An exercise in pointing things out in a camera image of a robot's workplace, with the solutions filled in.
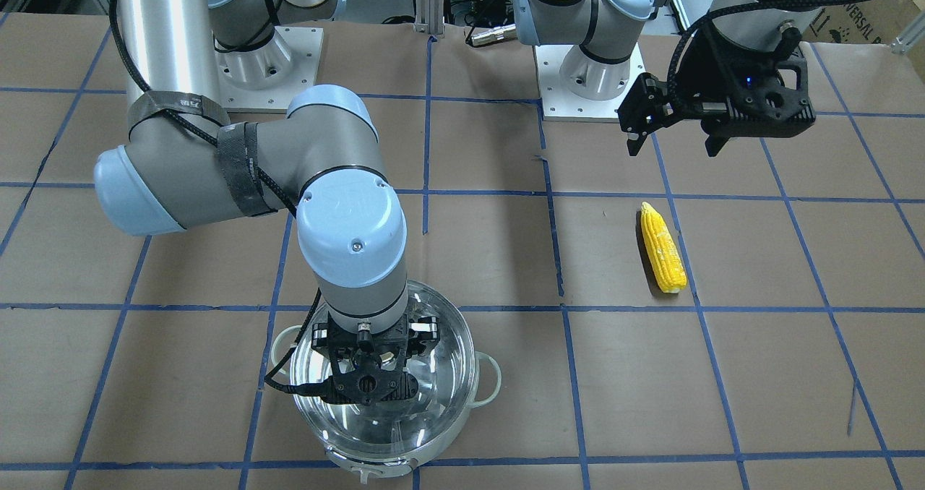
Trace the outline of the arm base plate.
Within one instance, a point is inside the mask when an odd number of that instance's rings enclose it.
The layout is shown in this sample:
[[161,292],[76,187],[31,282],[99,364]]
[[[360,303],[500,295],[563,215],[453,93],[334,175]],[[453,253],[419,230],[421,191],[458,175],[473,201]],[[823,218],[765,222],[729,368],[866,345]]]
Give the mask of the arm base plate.
[[618,122],[621,102],[645,71],[639,46],[618,64],[592,61],[579,46],[536,46],[534,53],[543,117],[549,121]]
[[215,52],[220,104],[236,113],[284,113],[292,98],[315,84],[323,42],[320,27],[277,27],[261,48]]

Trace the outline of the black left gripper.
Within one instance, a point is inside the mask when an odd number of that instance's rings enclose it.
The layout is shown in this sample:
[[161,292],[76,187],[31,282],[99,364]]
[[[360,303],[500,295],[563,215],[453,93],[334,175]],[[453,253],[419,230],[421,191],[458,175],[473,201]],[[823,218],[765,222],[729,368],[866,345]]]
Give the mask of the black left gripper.
[[634,80],[618,109],[627,150],[638,156],[648,135],[678,121],[698,120],[705,150],[717,157],[734,137],[795,137],[817,120],[807,89],[801,35],[786,25],[769,52],[742,48],[712,22],[698,30],[668,81],[649,72]]

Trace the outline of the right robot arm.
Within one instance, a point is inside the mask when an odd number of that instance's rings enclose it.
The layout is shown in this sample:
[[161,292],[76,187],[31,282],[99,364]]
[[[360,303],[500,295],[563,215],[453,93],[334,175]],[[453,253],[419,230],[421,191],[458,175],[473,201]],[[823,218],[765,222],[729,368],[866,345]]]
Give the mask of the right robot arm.
[[110,0],[113,42],[137,95],[129,140],[95,164],[103,212],[122,232],[153,236],[287,210],[317,279],[314,305],[264,383],[329,404],[412,399],[407,361],[440,339],[412,317],[407,221],[384,173],[366,105],[338,85],[295,95],[282,120],[229,121],[218,102],[209,12],[244,0]]

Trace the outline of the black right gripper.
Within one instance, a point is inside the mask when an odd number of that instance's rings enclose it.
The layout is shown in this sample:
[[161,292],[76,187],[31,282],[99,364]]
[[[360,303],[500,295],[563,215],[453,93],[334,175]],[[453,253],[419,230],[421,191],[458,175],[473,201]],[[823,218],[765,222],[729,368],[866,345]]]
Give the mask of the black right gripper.
[[328,360],[330,374],[311,383],[311,396],[333,405],[373,405],[416,397],[419,382],[408,359],[432,351],[442,338],[439,316],[403,315],[383,332],[361,323],[354,332],[330,316],[311,320],[311,349]]

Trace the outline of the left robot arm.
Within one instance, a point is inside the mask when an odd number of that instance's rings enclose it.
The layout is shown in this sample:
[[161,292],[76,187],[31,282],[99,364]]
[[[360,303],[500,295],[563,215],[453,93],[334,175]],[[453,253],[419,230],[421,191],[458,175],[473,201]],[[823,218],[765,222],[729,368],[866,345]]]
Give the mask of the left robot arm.
[[629,82],[643,25],[662,0],[512,0],[517,36],[528,46],[569,48],[561,78],[575,94],[627,96],[617,111],[631,155],[653,132],[698,120],[716,156],[737,137],[789,138],[816,121],[799,48],[819,0],[713,0],[668,75]]

